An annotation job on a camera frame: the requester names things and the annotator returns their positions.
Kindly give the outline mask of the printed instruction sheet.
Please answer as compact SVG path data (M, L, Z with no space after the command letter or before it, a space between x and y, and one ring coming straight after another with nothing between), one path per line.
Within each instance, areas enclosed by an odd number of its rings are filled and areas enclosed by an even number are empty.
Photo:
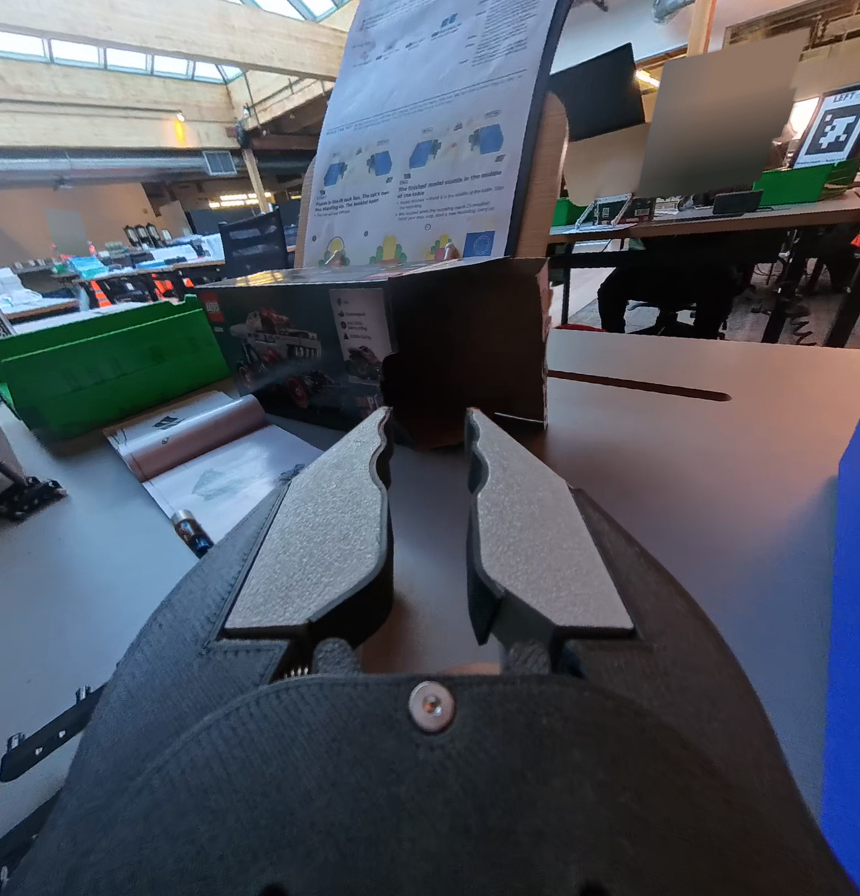
M570 2L359 2L324 116L303 266L516 253Z

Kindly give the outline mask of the small blue orange cylinder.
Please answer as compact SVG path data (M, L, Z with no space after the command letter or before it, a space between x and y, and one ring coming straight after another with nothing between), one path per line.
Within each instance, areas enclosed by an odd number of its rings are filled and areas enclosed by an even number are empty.
M190 510L178 510L170 521L174 530L197 558L207 554L214 542Z

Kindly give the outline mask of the lego instruction booklet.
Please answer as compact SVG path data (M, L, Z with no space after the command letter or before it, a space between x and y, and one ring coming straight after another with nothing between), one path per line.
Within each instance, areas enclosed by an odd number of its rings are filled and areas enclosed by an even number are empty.
M216 543L322 451L269 421L256 397L210 391L103 431L170 519Z

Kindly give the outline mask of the black monitor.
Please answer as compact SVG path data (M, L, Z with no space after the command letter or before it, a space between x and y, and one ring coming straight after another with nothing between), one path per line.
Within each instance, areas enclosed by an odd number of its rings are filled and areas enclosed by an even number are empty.
M219 224L226 279L293 267L279 210Z
M564 106L568 141L592 139L645 123L641 88L628 42L548 78L548 91Z

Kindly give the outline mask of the green plastic bin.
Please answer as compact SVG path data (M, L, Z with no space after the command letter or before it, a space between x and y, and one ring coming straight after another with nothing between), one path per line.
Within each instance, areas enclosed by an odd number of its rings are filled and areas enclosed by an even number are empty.
M194 296L178 304L165 301L123 304L112 310L55 317L40 321L34 329L0 338L0 384L7 381L5 364L8 360L140 327L147 327L148 334L158 338L167 338L170 332L181 339L192 333L211 337L210 323L199 299Z
M763 172L752 190L761 193L760 208L808 204L842 196L860 172L860 156L837 163Z
M181 339L147 327L16 357L5 373L0 397L42 442L107 427L229 375L212 329L210 338Z

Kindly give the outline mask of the cardboard sheet stand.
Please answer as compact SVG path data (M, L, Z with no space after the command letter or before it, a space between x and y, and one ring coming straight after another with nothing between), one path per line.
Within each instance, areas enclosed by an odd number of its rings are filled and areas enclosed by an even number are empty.
M541 258L546 254L568 142L569 124L564 105L557 95L548 91L536 135L517 244L511 253L515 258Z

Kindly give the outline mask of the wooden work table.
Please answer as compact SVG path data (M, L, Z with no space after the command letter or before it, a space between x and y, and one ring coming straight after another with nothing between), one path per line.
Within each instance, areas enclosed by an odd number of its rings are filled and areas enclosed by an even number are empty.
M651 263L680 264L681 238L703 238L711 234L732 234L700 248L693 263L737 261L746 265L772 262L770 253L754 252L754 238L748 233L767 232L791 236L790 254L774 298L761 342L777 344L790 320L790 308L796 299L808 259L816 257L817 230L841 224L860 225L860 183L838 196L814 203L768 206L736 216L678 214L632 225L571 230L553 228L548 236L548 265L551 271L564 271L564 292L560 322L569 317L571 272L589 268L617 268Z

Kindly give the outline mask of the blue plastic bin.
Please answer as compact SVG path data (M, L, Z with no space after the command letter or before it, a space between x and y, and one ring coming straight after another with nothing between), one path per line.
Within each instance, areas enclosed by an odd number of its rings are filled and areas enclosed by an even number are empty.
M836 498L821 827L860 889L860 420Z

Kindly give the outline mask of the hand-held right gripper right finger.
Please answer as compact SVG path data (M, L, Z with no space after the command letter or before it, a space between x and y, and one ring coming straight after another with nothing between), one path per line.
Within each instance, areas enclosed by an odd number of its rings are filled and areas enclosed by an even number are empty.
M467 411L469 621L478 644L625 640L634 622L567 482Z

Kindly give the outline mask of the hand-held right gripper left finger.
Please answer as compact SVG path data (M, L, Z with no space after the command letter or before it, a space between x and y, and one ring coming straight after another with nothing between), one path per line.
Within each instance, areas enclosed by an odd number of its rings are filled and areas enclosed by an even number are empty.
M375 410L295 476L257 545L222 634L363 644L393 602L391 409Z

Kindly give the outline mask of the black lego beam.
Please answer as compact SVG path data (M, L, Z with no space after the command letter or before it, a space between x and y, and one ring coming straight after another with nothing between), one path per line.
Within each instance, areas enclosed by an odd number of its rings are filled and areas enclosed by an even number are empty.
M43 802L35 811L0 838L0 894L40 835L43 825L54 811L60 792Z
M10 735L0 759L0 783L9 783L27 773L72 741L88 726L106 685L97 689L84 686L76 692L74 704L29 735Z

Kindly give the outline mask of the framed marker sign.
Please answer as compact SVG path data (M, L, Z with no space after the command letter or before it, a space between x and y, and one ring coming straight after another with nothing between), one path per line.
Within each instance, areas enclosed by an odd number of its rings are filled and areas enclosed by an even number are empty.
M834 165L860 148L860 83L823 94L793 157L793 169Z

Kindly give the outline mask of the black lego beam axle assembly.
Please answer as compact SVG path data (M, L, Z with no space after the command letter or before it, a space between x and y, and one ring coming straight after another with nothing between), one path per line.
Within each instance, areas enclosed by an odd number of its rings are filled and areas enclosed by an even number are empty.
M67 491L53 479L27 476L0 492L0 519L21 522L66 497Z

